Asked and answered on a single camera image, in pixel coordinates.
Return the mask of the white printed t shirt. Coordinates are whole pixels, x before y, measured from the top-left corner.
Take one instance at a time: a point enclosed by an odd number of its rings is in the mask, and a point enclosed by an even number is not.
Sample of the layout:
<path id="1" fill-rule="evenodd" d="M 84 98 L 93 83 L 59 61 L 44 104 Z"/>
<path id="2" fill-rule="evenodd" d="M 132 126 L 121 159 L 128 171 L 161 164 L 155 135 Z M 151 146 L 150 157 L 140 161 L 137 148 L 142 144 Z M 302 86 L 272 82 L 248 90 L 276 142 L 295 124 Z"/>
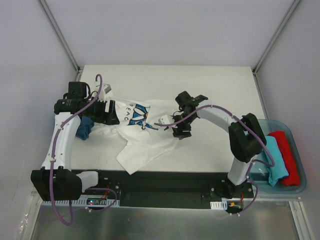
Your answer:
<path id="1" fill-rule="evenodd" d="M 151 99 L 144 102 L 116 99 L 115 112 L 119 125 L 96 123 L 90 133 L 106 138 L 118 133 L 127 141 L 116 160 L 130 175 L 159 156 L 173 151 L 178 139 L 172 129 L 156 126 L 163 117 L 170 118 L 178 110 L 172 100 Z"/>

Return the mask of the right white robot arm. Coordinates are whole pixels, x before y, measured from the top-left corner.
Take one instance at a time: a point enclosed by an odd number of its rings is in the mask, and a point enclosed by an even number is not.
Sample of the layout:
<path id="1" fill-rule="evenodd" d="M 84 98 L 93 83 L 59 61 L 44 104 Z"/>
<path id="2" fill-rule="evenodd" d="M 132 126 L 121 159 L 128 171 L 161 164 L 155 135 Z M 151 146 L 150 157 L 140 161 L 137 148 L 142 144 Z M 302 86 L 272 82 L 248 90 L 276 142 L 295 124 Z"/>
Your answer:
<path id="1" fill-rule="evenodd" d="M 173 117 L 175 138 L 182 140 L 191 137 L 191 123 L 195 119 L 209 121 L 228 133 L 234 159 L 227 174 L 225 192 L 230 197 L 237 197 L 243 191 L 242 183 L 247 179 L 250 161 L 267 144 L 257 117 L 248 113 L 238 118 L 229 110 L 214 105 L 206 96 L 192 97 L 187 91 L 178 94 L 175 101 L 181 112 Z"/>

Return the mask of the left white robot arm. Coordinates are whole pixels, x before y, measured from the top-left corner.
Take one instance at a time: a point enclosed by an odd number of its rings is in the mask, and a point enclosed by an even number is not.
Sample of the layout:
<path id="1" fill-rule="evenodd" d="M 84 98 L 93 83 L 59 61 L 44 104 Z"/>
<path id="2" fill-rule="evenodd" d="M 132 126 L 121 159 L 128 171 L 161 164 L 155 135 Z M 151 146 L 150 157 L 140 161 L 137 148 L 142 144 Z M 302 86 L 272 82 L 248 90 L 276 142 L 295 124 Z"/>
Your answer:
<path id="1" fill-rule="evenodd" d="M 87 189 L 99 195 L 106 183 L 100 170 L 72 172 L 72 147 L 76 136 L 89 136 L 94 123 L 118 125 L 114 100 L 108 100 L 109 84 L 94 90 L 85 82 L 70 82 L 68 91 L 54 105 L 54 131 L 48 153 L 30 180 L 43 201 L 78 200 Z"/>

